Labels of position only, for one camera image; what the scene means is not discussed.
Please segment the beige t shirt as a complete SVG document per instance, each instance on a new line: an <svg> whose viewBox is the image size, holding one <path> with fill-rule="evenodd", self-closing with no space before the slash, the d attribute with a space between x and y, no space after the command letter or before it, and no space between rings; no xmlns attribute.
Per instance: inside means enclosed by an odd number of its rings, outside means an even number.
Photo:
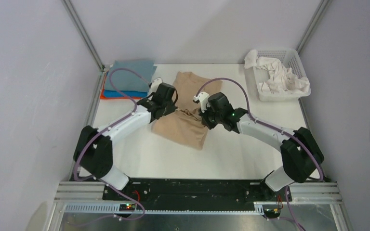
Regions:
<svg viewBox="0 0 370 231"><path fill-rule="evenodd" d="M208 134L208 128L202 125L198 114L200 106L193 102L198 90L208 82L192 72L178 72L173 86L179 93L175 112L158 119L152 126L152 132L196 150L202 150Z"/></svg>

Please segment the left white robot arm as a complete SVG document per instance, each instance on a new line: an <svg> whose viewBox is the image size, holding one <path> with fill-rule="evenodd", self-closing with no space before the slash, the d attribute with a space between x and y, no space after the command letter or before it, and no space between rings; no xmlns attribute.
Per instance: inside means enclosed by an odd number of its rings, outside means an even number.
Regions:
<svg viewBox="0 0 370 231"><path fill-rule="evenodd" d="M120 200L128 200L133 188L130 177L113 163L114 145L131 133L163 116L177 107L178 93L174 86L161 82L152 83L150 93L134 103L134 108L117 120L99 128L85 126L74 151L75 167L87 170L90 177L114 187Z"/></svg>

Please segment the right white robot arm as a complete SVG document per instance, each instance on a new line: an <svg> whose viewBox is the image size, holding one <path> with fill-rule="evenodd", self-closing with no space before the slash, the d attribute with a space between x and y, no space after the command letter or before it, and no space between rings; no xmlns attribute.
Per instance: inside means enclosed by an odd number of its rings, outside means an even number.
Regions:
<svg viewBox="0 0 370 231"><path fill-rule="evenodd" d="M200 105L198 112L208 129L222 125L227 131L256 138L280 152L282 166L262 181L260 192L265 200L273 201L282 188L305 182L316 170L323 176L320 165L324 155L307 128L293 130L255 118L244 108L233 108L221 92L213 95L201 92L193 101Z"/></svg>

